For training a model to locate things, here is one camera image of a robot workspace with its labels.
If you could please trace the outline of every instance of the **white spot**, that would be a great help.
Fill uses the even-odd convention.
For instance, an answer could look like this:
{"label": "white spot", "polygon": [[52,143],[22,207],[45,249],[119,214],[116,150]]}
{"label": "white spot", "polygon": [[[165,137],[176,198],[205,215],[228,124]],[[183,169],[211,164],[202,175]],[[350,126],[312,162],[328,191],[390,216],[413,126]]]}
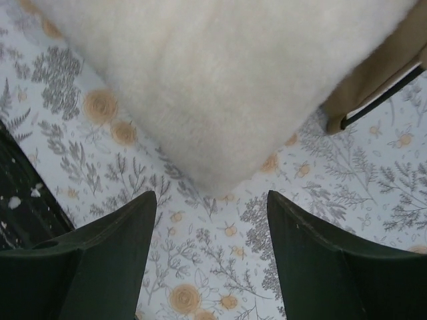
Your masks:
{"label": "white spot", "polygon": [[33,198],[40,198],[41,194],[40,194],[39,190],[37,190],[37,187],[36,187],[36,189],[31,189],[31,196]]}
{"label": "white spot", "polygon": [[21,204],[21,200],[18,197],[12,197],[9,200],[9,208],[12,210],[18,208],[20,204]]}

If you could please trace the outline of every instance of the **floral patterned surface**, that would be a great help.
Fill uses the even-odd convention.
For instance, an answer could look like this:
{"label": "floral patterned surface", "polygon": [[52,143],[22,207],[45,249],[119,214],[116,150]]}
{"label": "floral patterned surface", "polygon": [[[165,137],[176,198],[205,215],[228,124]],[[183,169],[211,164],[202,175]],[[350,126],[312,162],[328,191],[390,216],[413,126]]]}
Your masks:
{"label": "floral patterned surface", "polygon": [[337,136],[317,112],[223,199],[192,187],[26,0],[0,0],[0,88],[0,119],[76,227],[156,192],[141,319],[283,319],[270,189],[361,237],[427,252],[427,74]]}

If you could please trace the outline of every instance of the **brown bag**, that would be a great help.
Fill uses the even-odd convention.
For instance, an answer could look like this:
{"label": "brown bag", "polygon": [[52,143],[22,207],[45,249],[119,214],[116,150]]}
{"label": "brown bag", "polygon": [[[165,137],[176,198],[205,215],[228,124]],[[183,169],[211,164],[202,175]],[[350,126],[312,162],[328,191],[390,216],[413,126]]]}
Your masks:
{"label": "brown bag", "polygon": [[323,104],[326,131],[341,131],[347,114],[375,100],[419,63],[427,67],[427,0],[419,0],[397,30],[328,97]]}

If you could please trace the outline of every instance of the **white towel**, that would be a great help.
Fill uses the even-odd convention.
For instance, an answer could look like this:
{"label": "white towel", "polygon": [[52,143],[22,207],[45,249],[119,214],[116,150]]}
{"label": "white towel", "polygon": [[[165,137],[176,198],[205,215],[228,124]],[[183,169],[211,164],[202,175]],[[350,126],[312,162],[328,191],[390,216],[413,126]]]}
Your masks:
{"label": "white towel", "polygon": [[416,0],[33,0],[210,195],[250,178]]}

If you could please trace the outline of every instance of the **floral tablecloth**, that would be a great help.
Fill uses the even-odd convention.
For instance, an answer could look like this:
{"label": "floral tablecloth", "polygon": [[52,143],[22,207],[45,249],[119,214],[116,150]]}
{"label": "floral tablecloth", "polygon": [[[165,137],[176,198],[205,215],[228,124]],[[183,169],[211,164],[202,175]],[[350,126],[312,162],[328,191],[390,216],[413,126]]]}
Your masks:
{"label": "floral tablecloth", "polygon": [[427,74],[339,135],[325,136],[313,114],[252,180],[211,199],[55,26],[15,1],[0,0],[0,119],[70,220],[80,227],[157,194],[141,319],[283,319],[270,189],[361,237],[427,252]]}

